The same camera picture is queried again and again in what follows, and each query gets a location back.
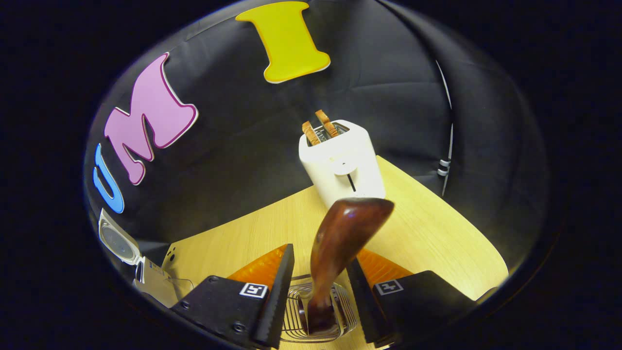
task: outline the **metal wire grill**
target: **metal wire grill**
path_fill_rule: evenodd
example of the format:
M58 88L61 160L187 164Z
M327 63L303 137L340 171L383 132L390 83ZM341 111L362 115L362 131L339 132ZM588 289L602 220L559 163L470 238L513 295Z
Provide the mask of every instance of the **metal wire grill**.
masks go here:
M350 129L346 128L345 126L339 124L339 123L333 123L333 126L335 127L335 129L337 130L337 133L339 133L339 135L346 133L347 131L349 131ZM328 141L330 138L327 136L328 135L328 131L326 131L326 129L324 128L324 126L318 126L317 128L313 129L313 132L317 135L317 138L320 139L320 142L326 142ZM311 142L309 142L309 140L307 140L307 146L311 147Z
M311 289L311 283L294 285L289 288L285 318L281 329L281 340L291 343L326 343L343 336L356 327L356 316L352 310L348 292L342 286L334 283L330 296L338 327L327 334L309 335L303 305L308 302L305 298L310 294Z

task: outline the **wooden handle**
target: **wooden handle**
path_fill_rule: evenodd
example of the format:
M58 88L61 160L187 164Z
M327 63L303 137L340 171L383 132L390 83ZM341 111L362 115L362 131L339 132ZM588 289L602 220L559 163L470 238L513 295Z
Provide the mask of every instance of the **wooden handle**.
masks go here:
M320 144L320 139L317 137L315 131L313 131L313 128L311 127L311 123L309 123L308 121L302 123L302 132L305 133L305 135L307 136L307 140L311 142L312 146Z
M384 225L394 204L380 198L336 201L320 224L311 250L312 297L307 305L309 334L335 324L330 289L337 276Z
M330 119L328 119L328 116L326 115L326 113L324 113L322 110L319 110L315 112L315 115L320 120L320 122L322 122L322 125L324 126L326 131L328 131L328 134L330 135L331 138L339 136L337 129L335 129L335 125L333 125L333 123L330 122Z

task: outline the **white toaster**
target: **white toaster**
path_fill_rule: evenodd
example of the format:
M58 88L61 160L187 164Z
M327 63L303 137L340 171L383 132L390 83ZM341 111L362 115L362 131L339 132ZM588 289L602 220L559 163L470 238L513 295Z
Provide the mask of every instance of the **white toaster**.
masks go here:
M300 161L326 208L347 197L384 198L384 183L367 130L345 120L332 123L339 136L329 138L319 126L313 131L320 144L311 146L305 135L298 144Z

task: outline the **black fabric backdrop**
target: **black fabric backdrop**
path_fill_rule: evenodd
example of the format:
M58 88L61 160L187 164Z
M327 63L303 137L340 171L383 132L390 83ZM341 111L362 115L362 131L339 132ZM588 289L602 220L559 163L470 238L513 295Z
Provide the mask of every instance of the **black fabric backdrop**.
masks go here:
M172 243L311 186L297 145L301 124L318 109L366 128L377 154L440 195L444 178L436 170L449 148L449 103L437 64L417 37L376 1L311 1L303 17L331 64L274 85L263 77L269 61L256 29L234 19L265 3L242 2L200 19L119 77L85 152L94 220L107 207L90 176L98 143L126 205L120 215L107 211L137 239ZM134 186L103 128L114 107L129 111L136 77L165 51L167 80L199 117L172 146L153 148L155 159L143 162L145 178Z
M434 20L382 1L441 64L452 101L453 154L445 200L517 268L541 234L549 163L529 102L480 49Z

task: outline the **letter m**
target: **letter m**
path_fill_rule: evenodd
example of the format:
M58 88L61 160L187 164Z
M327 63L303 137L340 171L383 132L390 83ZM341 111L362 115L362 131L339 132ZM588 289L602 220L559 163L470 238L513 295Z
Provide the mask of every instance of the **letter m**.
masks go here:
M146 123L154 132L154 144L166 148L177 141L197 120L194 105L183 104L175 95L164 74L165 53L151 63L136 79L130 113L115 108L108 117L104 135L128 171L129 180L138 185L145 176L145 165L128 150L152 161L154 153L147 140Z

